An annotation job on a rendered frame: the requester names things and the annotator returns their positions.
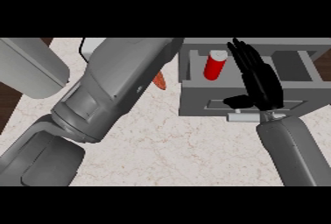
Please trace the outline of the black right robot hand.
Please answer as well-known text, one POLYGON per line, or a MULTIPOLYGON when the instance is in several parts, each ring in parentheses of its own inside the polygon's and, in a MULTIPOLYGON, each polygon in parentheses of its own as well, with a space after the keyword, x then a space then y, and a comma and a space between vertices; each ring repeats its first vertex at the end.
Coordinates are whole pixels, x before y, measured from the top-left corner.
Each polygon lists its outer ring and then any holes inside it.
POLYGON ((236 38, 227 43, 227 48, 242 73, 246 94, 226 98, 223 103, 232 109, 279 109, 283 106, 283 90, 272 66, 264 63, 254 48, 236 38))

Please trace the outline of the grey open drawer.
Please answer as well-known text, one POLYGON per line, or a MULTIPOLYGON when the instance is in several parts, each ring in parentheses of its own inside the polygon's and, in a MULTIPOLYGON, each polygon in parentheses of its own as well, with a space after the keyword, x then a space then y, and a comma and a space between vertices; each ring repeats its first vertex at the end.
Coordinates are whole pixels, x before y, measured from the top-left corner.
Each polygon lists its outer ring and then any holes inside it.
MULTIPOLYGON (((279 81, 311 81, 320 82, 322 78, 306 51, 276 51, 270 56, 263 56, 263 61, 272 66, 278 73, 279 81)), ((207 81, 202 69, 207 57, 196 50, 190 50, 189 63, 181 71, 189 75, 183 81, 207 81)), ((236 67, 233 57, 229 57, 217 80, 226 84, 236 85, 242 81, 242 74, 236 67)))

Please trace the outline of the orange carrot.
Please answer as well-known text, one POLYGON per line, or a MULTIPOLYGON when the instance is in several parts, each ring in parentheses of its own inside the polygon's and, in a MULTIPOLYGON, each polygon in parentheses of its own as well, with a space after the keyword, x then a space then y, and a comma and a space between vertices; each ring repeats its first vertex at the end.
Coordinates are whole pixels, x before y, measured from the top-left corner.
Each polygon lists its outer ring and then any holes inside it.
POLYGON ((167 88, 167 84, 165 84, 165 80, 164 80, 164 76, 162 76, 161 72, 156 73, 156 75, 152 79, 152 82, 161 90, 164 90, 167 88))

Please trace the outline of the red can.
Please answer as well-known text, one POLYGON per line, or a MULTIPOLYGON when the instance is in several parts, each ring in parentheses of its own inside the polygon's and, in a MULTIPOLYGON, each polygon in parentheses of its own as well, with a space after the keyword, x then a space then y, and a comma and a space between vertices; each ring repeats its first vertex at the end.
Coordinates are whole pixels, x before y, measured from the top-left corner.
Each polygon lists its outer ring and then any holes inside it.
POLYGON ((204 66, 204 77, 208 81, 214 81, 221 73, 223 65, 227 60, 227 52, 224 50, 211 50, 204 66))

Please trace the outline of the grey cabinet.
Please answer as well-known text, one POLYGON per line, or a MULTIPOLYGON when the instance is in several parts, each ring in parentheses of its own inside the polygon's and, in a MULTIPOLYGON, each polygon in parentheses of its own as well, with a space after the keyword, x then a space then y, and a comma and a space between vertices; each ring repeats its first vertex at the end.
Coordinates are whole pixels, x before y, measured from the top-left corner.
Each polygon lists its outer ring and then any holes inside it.
MULTIPOLYGON (((238 38, 260 52, 269 50, 289 49, 295 51, 322 52, 331 48, 331 38, 238 38)), ((224 47, 232 38, 186 38, 186 45, 201 47, 224 47)))

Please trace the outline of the grey drawer front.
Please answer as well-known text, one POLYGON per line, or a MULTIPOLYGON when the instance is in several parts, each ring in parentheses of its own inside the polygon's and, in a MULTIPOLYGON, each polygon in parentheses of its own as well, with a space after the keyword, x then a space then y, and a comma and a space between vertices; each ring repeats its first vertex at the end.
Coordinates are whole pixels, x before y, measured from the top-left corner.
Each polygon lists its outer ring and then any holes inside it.
MULTIPOLYGON (((282 81, 283 107, 276 114, 303 116, 331 103, 331 81, 282 81)), ((184 80, 180 85, 180 116, 226 116, 233 109, 223 99, 245 95, 244 83, 184 80)))

